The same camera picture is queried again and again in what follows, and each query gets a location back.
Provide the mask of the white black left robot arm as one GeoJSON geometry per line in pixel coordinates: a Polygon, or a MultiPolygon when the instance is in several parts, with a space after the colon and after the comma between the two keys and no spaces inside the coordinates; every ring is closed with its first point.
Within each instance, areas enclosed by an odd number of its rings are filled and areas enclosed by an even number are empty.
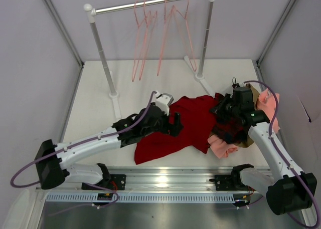
{"type": "Polygon", "coordinates": [[[107,150],[136,144],[155,132],[177,137],[182,129],[180,113],[166,114],[151,103],[149,108],[121,119],[88,138],[58,144],[46,140],[35,157],[41,189],[53,189],[64,182],[81,183],[85,190],[107,188],[111,175],[105,164],[85,165],[79,161],[107,150]]]}

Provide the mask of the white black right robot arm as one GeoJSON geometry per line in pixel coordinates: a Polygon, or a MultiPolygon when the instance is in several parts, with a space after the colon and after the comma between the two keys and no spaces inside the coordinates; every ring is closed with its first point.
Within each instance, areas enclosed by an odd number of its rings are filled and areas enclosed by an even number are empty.
{"type": "Polygon", "coordinates": [[[250,138],[271,170],[272,175],[268,176],[251,164],[234,166],[229,179],[236,189],[254,189],[266,198],[276,215],[315,206],[316,177],[305,173],[290,157],[275,134],[274,118],[259,109],[249,87],[237,87],[232,94],[219,95],[218,104],[210,112],[217,119],[212,129],[214,135],[232,143],[250,138]]]}

